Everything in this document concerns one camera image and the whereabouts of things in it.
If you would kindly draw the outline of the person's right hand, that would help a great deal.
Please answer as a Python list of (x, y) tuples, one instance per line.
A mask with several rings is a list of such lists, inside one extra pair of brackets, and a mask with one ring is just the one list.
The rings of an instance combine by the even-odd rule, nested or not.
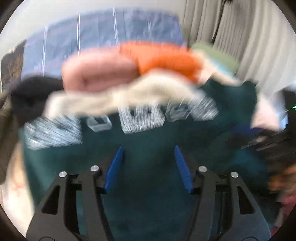
[(293, 195), (295, 193), (295, 164), (280, 174), (272, 175), (268, 188), (272, 192), (281, 191), (287, 195)]

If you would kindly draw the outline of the pink right sleeve forearm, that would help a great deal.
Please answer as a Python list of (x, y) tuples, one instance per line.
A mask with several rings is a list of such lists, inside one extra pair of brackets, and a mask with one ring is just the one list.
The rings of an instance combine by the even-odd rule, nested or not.
[(281, 208), (279, 210), (275, 226), (277, 228), (281, 227), (283, 222), (287, 219), (290, 212), (293, 210), (295, 206), (295, 193), (293, 194), (281, 194), (279, 202), (281, 204)]

